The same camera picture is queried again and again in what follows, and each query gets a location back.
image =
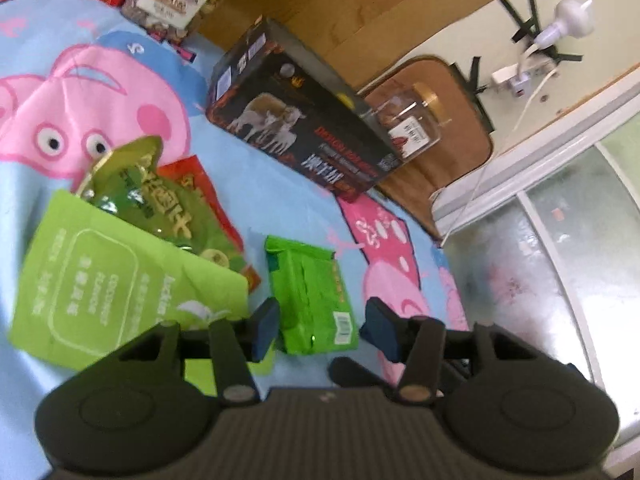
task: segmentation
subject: red snack bag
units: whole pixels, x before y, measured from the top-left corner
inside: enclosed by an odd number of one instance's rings
[[[213,211],[214,215],[220,223],[220,227],[225,232],[225,235],[231,240],[231,242],[238,248],[238,251],[244,251],[244,243],[240,233],[233,226],[228,216],[226,216],[225,210],[222,209],[216,190],[213,187],[207,173],[204,171],[198,157],[196,155],[182,158],[166,166],[158,168],[158,175],[177,182],[186,189],[191,189],[200,195],[202,200],[209,204],[209,207]],[[247,266],[240,272],[249,282],[249,292],[253,292],[255,288],[260,285],[260,276],[255,269],[247,264]]]

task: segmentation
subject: peppa pig print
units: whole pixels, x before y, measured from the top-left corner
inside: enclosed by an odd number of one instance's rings
[[[369,267],[362,284],[364,301],[378,297],[401,317],[428,316],[429,305],[420,291],[414,246],[404,220],[367,195],[356,202],[338,199],[351,234],[360,244]],[[386,381],[396,384],[404,365],[378,357]]]
[[[131,56],[78,44],[48,77],[0,79],[0,160],[79,183],[92,161],[140,136],[164,140],[161,164],[184,156],[190,126],[173,89]]]

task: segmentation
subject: green paper bag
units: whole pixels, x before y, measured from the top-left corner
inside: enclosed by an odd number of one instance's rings
[[[60,190],[25,259],[9,338],[81,369],[163,319],[198,329],[247,317],[247,294],[240,274]],[[271,357],[263,363],[270,367]],[[254,371],[268,371],[261,365]],[[210,364],[186,368],[188,380],[212,392]]]

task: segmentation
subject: bed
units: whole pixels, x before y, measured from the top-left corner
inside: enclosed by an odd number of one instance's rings
[[[277,235],[335,251],[359,324],[366,299],[379,296],[402,316],[466,327],[446,258],[400,207],[376,194],[338,202],[207,121],[208,79],[222,52],[204,38],[181,49],[158,43],[97,0],[0,0],[0,52],[3,480],[35,480],[47,470],[33,413],[73,372],[17,351],[7,332],[34,230],[52,193],[82,177],[96,138],[117,146],[163,128],[167,160],[198,156],[262,277],[250,307],[270,294],[263,247],[267,235]],[[398,376],[365,342],[348,355],[390,381]],[[256,378],[261,393],[275,385],[329,387],[334,356],[278,354],[272,372]]]

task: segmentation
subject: green plastic package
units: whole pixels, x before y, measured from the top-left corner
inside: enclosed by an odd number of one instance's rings
[[[358,331],[334,253],[275,236],[267,237],[264,248],[286,352],[356,348]]]
[[[76,194],[107,213],[236,272],[242,254],[197,193],[158,176],[162,139],[140,137],[98,160]]]
[[[240,274],[181,250],[64,191],[50,200],[20,276],[9,338],[82,369],[164,319],[185,329],[248,316]],[[252,371],[268,373],[273,351]],[[212,393],[207,361],[186,378]]]

